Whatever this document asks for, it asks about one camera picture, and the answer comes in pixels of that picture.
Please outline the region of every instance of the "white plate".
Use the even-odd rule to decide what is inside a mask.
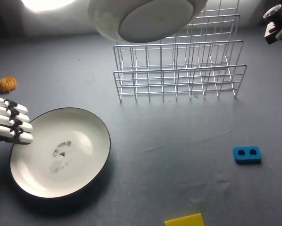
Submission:
[[[34,141],[14,145],[11,173],[26,192],[56,198],[78,191],[103,168],[110,152],[107,127],[78,108],[56,109],[31,122]]]

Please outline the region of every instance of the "wrinkle on table surface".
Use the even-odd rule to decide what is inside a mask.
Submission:
[[[264,27],[242,30],[248,69],[235,99],[126,97],[119,103],[113,43],[98,36],[0,40],[5,98],[29,117],[60,107],[98,115],[111,134],[111,176],[83,208],[54,216],[31,211],[14,192],[11,144],[0,142],[1,225],[161,226],[202,213],[207,226],[282,225],[282,41]],[[234,146],[257,145],[262,164],[239,166]]]

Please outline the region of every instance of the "table surface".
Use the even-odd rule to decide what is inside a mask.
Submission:
[[[99,35],[0,40],[0,78],[19,84],[0,96],[25,105],[31,118],[86,109],[112,140],[97,182],[56,213],[18,191],[11,144],[0,142],[0,226],[162,226],[196,213],[207,226],[282,225],[282,41],[268,45],[264,27],[240,29],[238,39],[248,69],[237,98],[127,97],[122,104],[113,43]],[[241,145],[259,146],[262,164],[237,165],[232,148]]]

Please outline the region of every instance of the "orange cookie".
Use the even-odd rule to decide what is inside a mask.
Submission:
[[[6,77],[0,80],[0,91],[2,93],[9,93],[15,90],[17,87],[17,81],[15,78]]]

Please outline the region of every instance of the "blue block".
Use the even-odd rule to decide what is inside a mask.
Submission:
[[[238,164],[260,163],[262,159],[257,146],[234,147],[233,155]]]

